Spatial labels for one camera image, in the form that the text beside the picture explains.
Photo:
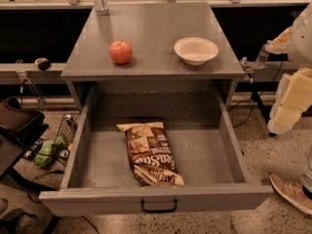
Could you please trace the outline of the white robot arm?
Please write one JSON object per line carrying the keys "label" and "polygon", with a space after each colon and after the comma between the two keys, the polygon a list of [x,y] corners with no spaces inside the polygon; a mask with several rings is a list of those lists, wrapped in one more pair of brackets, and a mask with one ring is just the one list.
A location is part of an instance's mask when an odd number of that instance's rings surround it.
{"label": "white robot arm", "polygon": [[312,105],[312,3],[268,44],[266,51],[287,54],[289,61],[298,66],[293,75],[282,76],[269,115],[269,132],[280,135],[289,131]]}

